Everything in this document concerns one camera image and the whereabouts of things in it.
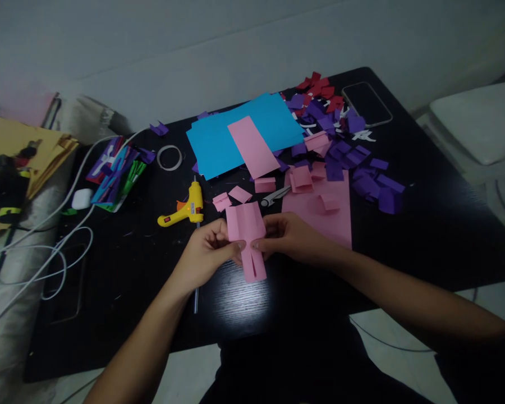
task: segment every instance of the smartphone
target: smartphone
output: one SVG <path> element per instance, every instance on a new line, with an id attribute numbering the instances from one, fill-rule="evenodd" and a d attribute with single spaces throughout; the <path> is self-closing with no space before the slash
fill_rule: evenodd
<path id="1" fill-rule="evenodd" d="M 393 120 L 391 112 L 366 81 L 344 87 L 342 95 L 357 114 L 365 118 L 366 128 L 382 125 Z"/>

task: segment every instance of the black table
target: black table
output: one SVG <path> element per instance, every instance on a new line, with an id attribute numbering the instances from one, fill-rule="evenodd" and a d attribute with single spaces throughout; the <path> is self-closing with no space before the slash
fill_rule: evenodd
<path id="1" fill-rule="evenodd" d="M 363 144 L 374 157 L 389 161 L 387 175 L 407 187 L 398 215 L 380 212 L 351 191 L 353 249 L 451 291 L 505 281 L 505 228 L 374 72 L 364 67 L 330 78 L 337 94 L 361 81 L 370 83 L 394 119 L 373 128 L 377 142 L 350 143 Z M 137 145 L 155 150 L 174 144 L 184 162 L 174 172 L 163 171 L 154 162 L 118 213 L 96 209 L 89 218 L 95 240 L 86 256 L 82 309 L 77 318 L 50 325 L 49 313 L 56 303 L 42 302 L 25 381 L 106 366 L 169 277 L 195 225 L 183 221 L 160 228 L 156 220 L 174 212 L 176 200 L 187 196 L 196 159 L 185 132 L 195 120 L 169 124 L 170 132 L 163 138 L 147 130 L 135 139 Z M 176 156 L 170 154 L 165 158 L 172 166 Z M 83 156 L 82 152 L 77 156 L 77 167 Z M 289 151 L 282 159 L 293 161 Z M 229 191 L 233 182 L 254 194 L 249 173 L 236 168 L 210 181 L 201 178 L 204 200 Z M 278 175 L 277 187 L 282 184 L 283 175 Z M 87 185 L 80 181 L 77 187 Z M 278 203 L 263 209 L 263 214 L 280 209 Z M 205 205 L 204 214 L 207 222 L 222 216 L 211 203 Z M 64 218 L 59 232 L 67 234 L 82 217 Z M 78 242 L 86 242 L 86 234 L 75 234 L 71 243 Z M 266 281 L 247 284 L 241 268 L 232 263 L 222 266 L 201 288 L 198 314 L 192 312 L 192 299 L 186 307 L 172 351 L 263 333 L 283 322 L 306 327 L 309 316 L 332 318 L 374 308 L 335 276 L 287 257 L 273 256 L 266 270 Z"/>

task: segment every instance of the floor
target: floor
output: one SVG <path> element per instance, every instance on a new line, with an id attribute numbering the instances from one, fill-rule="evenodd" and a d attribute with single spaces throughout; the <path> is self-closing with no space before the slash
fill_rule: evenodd
<path id="1" fill-rule="evenodd" d="M 462 291 L 458 294 L 471 299 L 473 290 Z M 505 319 L 505 282 L 479 288 L 476 303 Z M 369 333 L 392 345 L 417 350 L 426 349 L 383 310 L 355 314 L 352 318 Z M 361 330 L 359 332 L 370 358 L 380 370 L 405 383 L 434 403 L 456 403 L 440 375 L 432 353 L 400 351 L 374 340 Z M 197 404 L 213 382 L 219 363 L 217 345 L 171 354 L 154 403 Z M 54 394 L 48 396 L 46 403 L 82 403 L 88 394 L 89 387 L 93 385 L 93 380 L 101 371 L 102 369 L 93 370 L 59 379 L 54 386 Z M 27 401 L 24 396 L 22 402 L 41 401 Z"/>

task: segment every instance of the yellow glue gun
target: yellow glue gun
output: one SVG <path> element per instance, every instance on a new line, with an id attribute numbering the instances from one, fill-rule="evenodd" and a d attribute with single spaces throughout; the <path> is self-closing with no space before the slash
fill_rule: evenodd
<path id="1" fill-rule="evenodd" d="M 196 176 L 191 186 L 189 187 L 189 199 L 187 202 L 177 202 L 176 212 L 170 216 L 159 216 L 157 223 L 161 227 L 169 227 L 174 223 L 182 221 L 189 217 L 191 223 L 200 223 L 204 220 L 204 215 L 200 210 L 204 207 L 204 200 L 202 199 L 202 189 L 196 180 Z"/>

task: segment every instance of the white wall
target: white wall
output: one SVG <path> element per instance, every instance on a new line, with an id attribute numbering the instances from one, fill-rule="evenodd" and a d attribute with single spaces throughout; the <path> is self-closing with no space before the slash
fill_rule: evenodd
<path id="1" fill-rule="evenodd" d="M 137 130 L 370 66 L 407 109 L 505 72 L 505 0 L 0 0 L 0 79 Z"/>

